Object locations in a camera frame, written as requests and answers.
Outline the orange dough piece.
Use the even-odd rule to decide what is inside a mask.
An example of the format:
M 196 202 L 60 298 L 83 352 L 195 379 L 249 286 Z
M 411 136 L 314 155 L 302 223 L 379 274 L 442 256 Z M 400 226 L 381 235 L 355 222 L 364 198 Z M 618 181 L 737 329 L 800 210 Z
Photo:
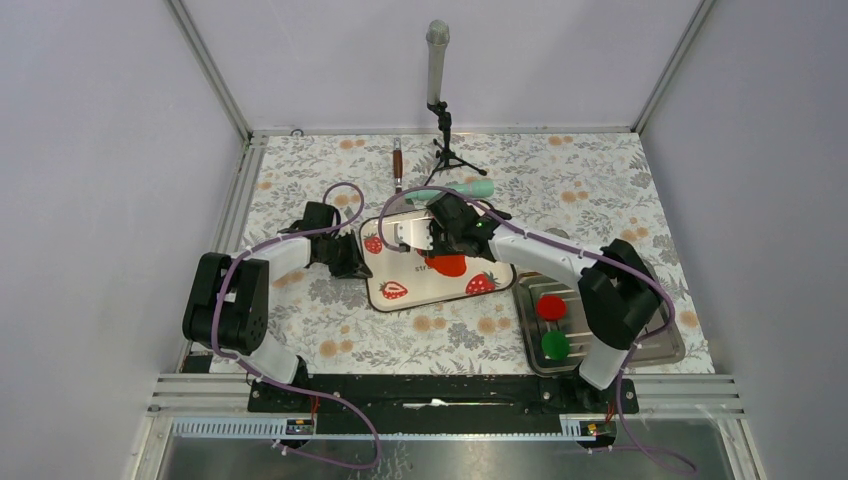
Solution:
M 462 277 L 467 271 L 466 257 L 464 255 L 425 256 L 424 262 L 437 273 L 449 278 Z

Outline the strawberry print white tray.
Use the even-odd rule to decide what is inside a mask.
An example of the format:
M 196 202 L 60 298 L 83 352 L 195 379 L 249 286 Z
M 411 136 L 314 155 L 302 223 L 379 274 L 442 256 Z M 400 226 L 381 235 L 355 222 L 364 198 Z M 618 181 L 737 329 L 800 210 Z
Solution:
M 503 291 L 516 279 L 515 268 L 502 262 L 466 257 L 466 274 L 449 278 L 437 273 L 424 262 L 425 251 L 396 252 L 381 242 L 379 232 L 392 244 L 394 226 L 403 220 L 427 218 L 424 210 L 388 215 L 379 224 L 376 217 L 367 220 L 359 230 L 366 265 L 373 276 L 366 280 L 370 306 L 383 313 L 407 310 L 424 305 L 454 301 L 470 296 Z

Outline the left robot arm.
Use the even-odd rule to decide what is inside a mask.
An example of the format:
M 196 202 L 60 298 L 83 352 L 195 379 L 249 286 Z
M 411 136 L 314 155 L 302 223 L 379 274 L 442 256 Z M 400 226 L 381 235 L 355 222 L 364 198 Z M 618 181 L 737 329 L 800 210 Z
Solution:
M 183 335 L 269 380 L 272 398 L 288 411 L 309 401 L 310 385 L 297 375 L 301 359 L 268 334 L 273 281 L 313 264 L 338 279 L 369 279 L 356 235 L 331 205 L 310 201 L 301 219 L 240 254 L 201 256 L 183 318 Z

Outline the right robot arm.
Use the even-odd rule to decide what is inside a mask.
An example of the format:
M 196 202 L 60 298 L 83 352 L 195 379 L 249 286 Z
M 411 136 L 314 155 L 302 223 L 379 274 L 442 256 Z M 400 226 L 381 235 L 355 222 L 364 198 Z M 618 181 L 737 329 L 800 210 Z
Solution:
M 592 340 L 573 396 L 589 412 L 607 405 L 642 330 L 661 306 L 673 305 L 635 248 L 620 239 L 597 248 L 569 244 L 448 191 L 426 209 L 434 252 L 512 264 L 578 292 Z

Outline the red dough disc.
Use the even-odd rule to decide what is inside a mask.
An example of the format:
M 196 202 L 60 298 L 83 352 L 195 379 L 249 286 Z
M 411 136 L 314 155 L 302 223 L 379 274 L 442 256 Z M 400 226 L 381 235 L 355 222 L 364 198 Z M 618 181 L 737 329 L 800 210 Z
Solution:
M 537 316 L 545 322 L 558 322 L 566 317 L 568 305 L 558 296 L 546 295 L 537 300 L 535 310 Z

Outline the green dough disc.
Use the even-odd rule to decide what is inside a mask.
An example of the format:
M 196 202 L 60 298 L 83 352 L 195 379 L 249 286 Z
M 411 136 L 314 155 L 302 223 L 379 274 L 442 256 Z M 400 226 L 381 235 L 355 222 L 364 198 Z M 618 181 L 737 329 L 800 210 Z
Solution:
M 541 349 L 546 359 L 564 361 L 570 354 L 571 346 L 562 331 L 551 330 L 542 335 Z

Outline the mint green rolling pin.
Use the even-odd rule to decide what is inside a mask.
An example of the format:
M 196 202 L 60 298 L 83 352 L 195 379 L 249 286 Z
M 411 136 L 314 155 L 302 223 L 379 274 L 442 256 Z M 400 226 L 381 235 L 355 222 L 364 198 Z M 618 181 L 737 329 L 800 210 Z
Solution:
M 445 193 L 448 189 L 456 191 L 470 198 L 488 198 L 495 192 L 495 185 L 492 180 L 475 180 L 470 183 L 457 183 L 443 186 L 422 186 L 415 189 L 409 189 L 404 198 L 406 201 L 429 201 L 433 197 Z

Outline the small round metal cup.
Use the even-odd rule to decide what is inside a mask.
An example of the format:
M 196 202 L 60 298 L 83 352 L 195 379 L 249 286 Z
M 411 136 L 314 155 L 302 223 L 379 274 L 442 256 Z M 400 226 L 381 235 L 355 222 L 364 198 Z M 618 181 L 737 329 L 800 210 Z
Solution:
M 548 229 L 546 229 L 546 232 L 551 234 L 551 235 L 555 235 L 555 236 L 558 236 L 558 237 L 561 237 L 561 238 L 564 238 L 564 239 L 570 238 L 570 236 L 568 235 L 567 232 L 565 232 L 564 230 L 559 229 L 559 228 L 548 228 Z

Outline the black tripod mic stand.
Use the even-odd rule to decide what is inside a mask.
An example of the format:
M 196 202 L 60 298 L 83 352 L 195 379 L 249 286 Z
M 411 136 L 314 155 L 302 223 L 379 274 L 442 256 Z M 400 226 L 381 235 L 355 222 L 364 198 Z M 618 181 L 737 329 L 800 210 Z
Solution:
M 474 170 L 479 175 L 487 176 L 487 170 L 479 168 L 469 163 L 468 161 L 462 159 L 451 148 L 453 121 L 452 115 L 448 111 L 448 104 L 445 101 L 437 101 L 434 104 L 428 104 L 427 109 L 436 115 L 437 128 L 438 131 L 442 134 L 442 139 L 433 140 L 433 145 L 436 147 L 436 151 L 434 154 L 436 164 L 433 167 L 431 173 L 429 174 L 427 180 L 424 182 L 424 186 L 428 186 L 433 181 L 437 173 L 456 168 L 467 167 Z

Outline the floral pattern table mat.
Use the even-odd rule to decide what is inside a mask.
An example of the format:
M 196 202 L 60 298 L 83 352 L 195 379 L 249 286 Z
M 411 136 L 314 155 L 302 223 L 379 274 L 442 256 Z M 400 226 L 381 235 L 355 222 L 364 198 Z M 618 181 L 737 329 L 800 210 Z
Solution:
M 342 214 L 376 216 L 393 193 L 390 135 L 273 136 L 264 147 L 244 246 L 327 199 Z M 466 166 L 437 184 L 493 181 L 492 205 L 529 227 L 564 232 L 585 246 L 630 242 L 673 297 L 685 355 L 669 373 L 714 369 L 707 341 L 639 137 L 633 133 L 458 134 Z M 361 280 L 337 280 L 322 265 L 275 279 L 268 333 L 313 373 L 526 374 L 512 296 L 496 292 L 380 313 Z

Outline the silver microphone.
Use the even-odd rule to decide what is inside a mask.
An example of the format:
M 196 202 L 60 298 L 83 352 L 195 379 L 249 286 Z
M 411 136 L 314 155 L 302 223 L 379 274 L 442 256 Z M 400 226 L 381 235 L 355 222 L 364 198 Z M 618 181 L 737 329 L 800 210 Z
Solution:
M 450 42 L 450 29 L 443 20 L 433 20 L 425 36 L 428 47 L 428 75 L 426 103 L 436 105 L 441 101 L 445 55 Z

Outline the stainless steel tray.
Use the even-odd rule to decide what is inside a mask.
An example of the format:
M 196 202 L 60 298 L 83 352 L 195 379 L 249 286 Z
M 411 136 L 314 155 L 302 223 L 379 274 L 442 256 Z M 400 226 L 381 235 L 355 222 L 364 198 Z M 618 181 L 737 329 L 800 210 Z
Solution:
M 657 366 L 684 359 L 686 347 L 663 297 L 652 283 L 654 270 L 632 245 L 615 240 L 603 260 L 541 249 L 554 262 L 535 258 L 512 286 L 525 354 L 537 375 L 576 372 L 599 345 L 603 354 L 632 365 Z

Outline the wooden handled metal scraper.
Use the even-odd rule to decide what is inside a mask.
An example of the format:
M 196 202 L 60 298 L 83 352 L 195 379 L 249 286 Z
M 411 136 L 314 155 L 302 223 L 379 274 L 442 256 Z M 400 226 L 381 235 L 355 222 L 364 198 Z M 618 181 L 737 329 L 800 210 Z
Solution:
M 415 209 L 414 202 L 406 197 L 400 196 L 403 191 L 403 172 L 404 161 L 402 152 L 402 141 L 400 137 L 393 139 L 392 150 L 392 172 L 394 182 L 394 195 L 396 199 L 392 200 L 386 208 L 386 214 L 400 214 L 413 211 Z

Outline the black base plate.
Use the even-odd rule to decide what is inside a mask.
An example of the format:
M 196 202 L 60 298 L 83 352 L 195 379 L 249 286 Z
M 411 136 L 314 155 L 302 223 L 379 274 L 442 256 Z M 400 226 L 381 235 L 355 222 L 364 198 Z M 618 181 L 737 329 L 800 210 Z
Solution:
M 632 381 L 598 391 L 572 375 L 315 374 L 306 394 L 254 382 L 251 413 L 303 414 L 320 434 L 560 434 L 561 416 L 637 414 Z

